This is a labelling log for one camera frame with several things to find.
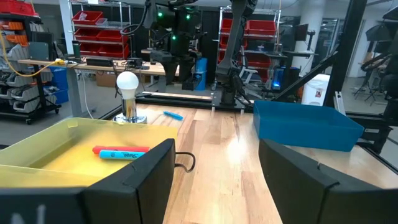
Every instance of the white light bulb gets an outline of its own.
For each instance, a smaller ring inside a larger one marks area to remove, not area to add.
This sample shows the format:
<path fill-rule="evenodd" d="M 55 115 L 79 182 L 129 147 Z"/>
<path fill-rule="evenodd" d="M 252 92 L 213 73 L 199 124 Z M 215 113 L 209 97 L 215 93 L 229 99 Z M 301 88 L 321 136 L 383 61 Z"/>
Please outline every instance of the white light bulb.
<path fill-rule="evenodd" d="M 129 100 L 136 97 L 136 89 L 139 84 L 136 74 L 132 72 L 122 72 L 118 76 L 116 84 L 122 93 L 123 99 Z"/>

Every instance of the yellow plastic tray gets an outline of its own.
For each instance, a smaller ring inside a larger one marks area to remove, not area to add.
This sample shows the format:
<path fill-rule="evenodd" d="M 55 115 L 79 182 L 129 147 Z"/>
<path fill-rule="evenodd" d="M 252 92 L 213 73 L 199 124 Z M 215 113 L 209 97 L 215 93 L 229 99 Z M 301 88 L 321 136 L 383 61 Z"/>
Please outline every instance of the yellow plastic tray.
<path fill-rule="evenodd" d="M 177 129 L 72 118 L 0 151 L 0 187 L 88 186 L 131 161 L 103 160 L 94 146 L 155 147 Z"/>

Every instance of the blue marker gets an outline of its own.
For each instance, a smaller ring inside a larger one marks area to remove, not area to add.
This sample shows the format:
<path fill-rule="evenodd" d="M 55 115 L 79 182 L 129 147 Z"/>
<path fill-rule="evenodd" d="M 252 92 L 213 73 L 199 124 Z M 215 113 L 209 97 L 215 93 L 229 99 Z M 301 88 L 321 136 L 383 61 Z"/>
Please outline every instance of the blue marker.
<path fill-rule="evenodd" d="M 163 111 L 163 114 L 164 114 L 164 115 L 167 115 L 167 116 L 170 116 L 170 117 L 172 117 L 172 118 L 174 118 L 174 119 L 177 119 L 177 120 L 179 120 L 179 121 L 182 121 L 182 119 L 184 119 L 181 115 L 175 114 L 175 113 L 171 113 L 171 112 L 169 112 L 169 111 Z"/>
<path fill-rule="evenodd" d="M 114 151 L 114 150 L 101 150 L 99 152 L 99 158 L 101 159 L 127 159 L 134 160 L 138 159 L 144 152 L 129 152 L 129 151 Z"/>

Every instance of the wooden table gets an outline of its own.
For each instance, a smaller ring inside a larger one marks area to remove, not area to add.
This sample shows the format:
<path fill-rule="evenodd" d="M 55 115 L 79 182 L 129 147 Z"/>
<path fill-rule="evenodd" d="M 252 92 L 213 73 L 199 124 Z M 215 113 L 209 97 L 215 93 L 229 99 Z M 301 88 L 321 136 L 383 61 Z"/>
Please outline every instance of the wooden table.
<path fill-rule="evenodd" d="M 122 65 L 125 60 L 115 60 L 114 62 L 117 63 L 116 66 L 116 71 L 117 72 L 123 72 L 125 71 L 124 66 Z M 29 65 L 43 65 L 46 66 L 50 64 L 51 62 L 48 61 L 39 61 L 39 60 L 18 60 L 18 63 L 23 63 L 23 64 L 29 64 Z M 79 94 L 79 88 L 78 88 L 78 82 L 77 82 L 77 77 L 76 77 L 76 71 L 75 69 L 81 69 L 81 70 L 93 70 L 93 71 L 105 71 L 105 72 L 113 72 L 113 67 L 102 67 L 102 66 L 92 66 L 92 65 L 87 65 L 86 63 L 83 64 L 68 64 L 68 65 L 52 65 L 54 67 L 62 67 L 62 68 L 68 68 L 67 69 L 67 78 L 68 78 L 68 95 L 69 95 L 69 100 L 72 108 L 72 116 L 73 117 L 85 117 L 86 116 L 86 110 L 83 110 L 81 108 L 80 104 L 80 94 Z M 137 69 L 129 69 L 129 71 L 138 74 L 143 74 L 143 75 L 151 75 L 151 83 L 153 84 L 154 82 L 154 77 L 153 75 L 158 75 L 159 80 L 157 81 L 157 86 L 158 86 L 158 91 L 159 92 L 165 92 L 166 89 L 166 77 L 165 77 L 165 72 L 161 64 L 157 63 L 156 65 L 151 65 L 148 63 L 149 69 L 148 70 L 137 70 Z"/>
<path fill-rule="evenodd" d="M 156 105 L 138 105 L 138 110 L 148 124 L 178 128 L 177 151 L 197 158 L 193 172 L 175 169 L 164 223 L 282 223 L 262 175 L 252 114 Z M 163 110 L 184 120 L 164 116 Z M 398 187 L 398 176 L 359 146 L 351 152 L 293 149 L 378 187 Z M 176 162 L 192 163 L 187 156 L 177 156 Z"/>

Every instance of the blue bin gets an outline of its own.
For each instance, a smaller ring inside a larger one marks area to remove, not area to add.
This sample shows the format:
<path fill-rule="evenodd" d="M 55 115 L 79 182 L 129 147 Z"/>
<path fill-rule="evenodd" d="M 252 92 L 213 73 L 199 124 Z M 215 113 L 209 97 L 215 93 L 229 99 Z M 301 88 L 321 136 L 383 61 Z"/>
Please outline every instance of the blue bin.
<path fill-rule="evenodd" d="M 207 58 L 201 58 L 197 60 L 197 66 L 195 75 L 197 78 L 201 76 L 201 81 L 195 90 L 205 90 L 206 89 L 206 75 L 207 75 Z"/>
<path fill-rule="evenodd" d="M 53 74 L 52 83 L 60 90 L 69 89 L 67 79 L 67 69 L 60 67 L 49 67 Z"/>
<path fill-rule="evenodd" d="M 62 104 L 69 101 L 68 90 L 60 90 L 53 93 L 57 97 L 55 104 Z"/>
<path fill-rule="evenodd" d="M 254 102 L 259 139 L 279 144 L 350 152 L 364 128 L 333 108 L 273 101 Z"/>

